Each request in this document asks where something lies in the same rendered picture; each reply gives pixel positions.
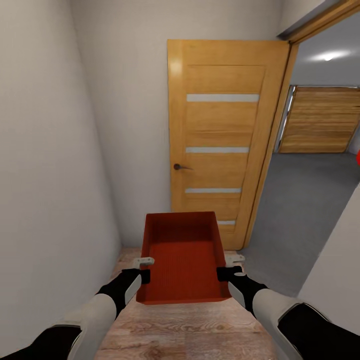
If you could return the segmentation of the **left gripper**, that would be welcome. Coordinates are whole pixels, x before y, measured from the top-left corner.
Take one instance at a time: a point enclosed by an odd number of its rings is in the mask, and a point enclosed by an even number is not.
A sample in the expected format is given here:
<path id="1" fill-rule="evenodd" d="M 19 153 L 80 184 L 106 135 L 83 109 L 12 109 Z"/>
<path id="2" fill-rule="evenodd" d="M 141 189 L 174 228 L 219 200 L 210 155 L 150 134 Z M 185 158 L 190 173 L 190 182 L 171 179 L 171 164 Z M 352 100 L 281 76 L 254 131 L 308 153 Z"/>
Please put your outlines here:
<path id="1" fill-rule="evenodd" d="M 150 274 L 151 274 L 150 269 L 144 269 L 144 270 L 137 269 L 137 272 L 141 275 L 141 283 L 142 284 L 150 283 Z"/>

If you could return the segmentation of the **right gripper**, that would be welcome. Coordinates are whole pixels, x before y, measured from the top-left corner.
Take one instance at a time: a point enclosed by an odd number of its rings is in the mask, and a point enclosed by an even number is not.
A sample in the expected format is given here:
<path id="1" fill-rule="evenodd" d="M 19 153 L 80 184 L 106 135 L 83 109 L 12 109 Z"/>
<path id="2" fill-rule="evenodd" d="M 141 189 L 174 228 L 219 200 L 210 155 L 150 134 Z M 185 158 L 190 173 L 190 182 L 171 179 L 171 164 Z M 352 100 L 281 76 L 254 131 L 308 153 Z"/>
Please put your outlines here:
<path id="1" fill-rule="evenodd" d="M 230 272 L 232 271 L 240 271 L 243 272 L 243 268 L 240 265 L 237 265 L 235 267 L 217 267 L 216 268 L 216 272 L 217 272 L 217 278 L 220 282 L 222 281 L 227 281 L 228 282 L 228 275 Z"/>

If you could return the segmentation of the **storage box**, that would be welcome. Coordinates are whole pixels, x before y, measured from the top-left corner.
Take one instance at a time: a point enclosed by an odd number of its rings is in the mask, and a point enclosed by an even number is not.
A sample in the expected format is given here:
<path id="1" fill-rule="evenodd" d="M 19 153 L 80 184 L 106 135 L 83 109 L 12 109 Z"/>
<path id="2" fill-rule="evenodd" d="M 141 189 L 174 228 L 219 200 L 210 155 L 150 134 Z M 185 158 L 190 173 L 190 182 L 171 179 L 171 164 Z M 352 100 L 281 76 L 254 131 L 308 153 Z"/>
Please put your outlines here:
<path id="1" fill-rule="evenodd" d="M 142 283 L 136 301 L 144 305 L 222 302 L 232 298 L 217 267 L 226 267 L 214 211 L 148 213 L 142 258 L 153 258 L 150 283 Z"/>

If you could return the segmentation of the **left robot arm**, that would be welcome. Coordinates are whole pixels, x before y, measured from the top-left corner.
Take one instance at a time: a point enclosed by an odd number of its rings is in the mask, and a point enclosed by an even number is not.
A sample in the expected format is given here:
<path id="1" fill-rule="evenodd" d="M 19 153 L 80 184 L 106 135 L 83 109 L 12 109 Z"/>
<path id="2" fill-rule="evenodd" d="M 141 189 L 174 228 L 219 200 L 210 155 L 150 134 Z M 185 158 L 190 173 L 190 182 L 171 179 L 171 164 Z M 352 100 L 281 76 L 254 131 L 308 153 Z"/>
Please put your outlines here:
<path id="1" fill-rule="evenodd" d="M 47 327 L 33 343 L 0 360 L 93 360 L 122 309 L 142 284 L 150 283 L 152 257 L 134 258 L 133 268 L 123 269 L 82 306 Z"/>

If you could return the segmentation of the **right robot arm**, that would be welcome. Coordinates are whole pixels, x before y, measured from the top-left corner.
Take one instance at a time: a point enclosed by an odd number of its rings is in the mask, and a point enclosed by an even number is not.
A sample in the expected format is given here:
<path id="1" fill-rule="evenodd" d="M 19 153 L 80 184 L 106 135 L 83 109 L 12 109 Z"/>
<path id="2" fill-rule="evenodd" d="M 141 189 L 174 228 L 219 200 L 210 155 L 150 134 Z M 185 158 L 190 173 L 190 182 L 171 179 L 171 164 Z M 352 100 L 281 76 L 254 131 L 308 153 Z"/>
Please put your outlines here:
<path id="1" fill-rule="evenodd" d="M 312 304 L 282 295 L 244 273 L 243 255 L 224 257 L 217 278 L 261 323 L 289 360 L 360 360 L 360 335 L 335 325 Z"/>

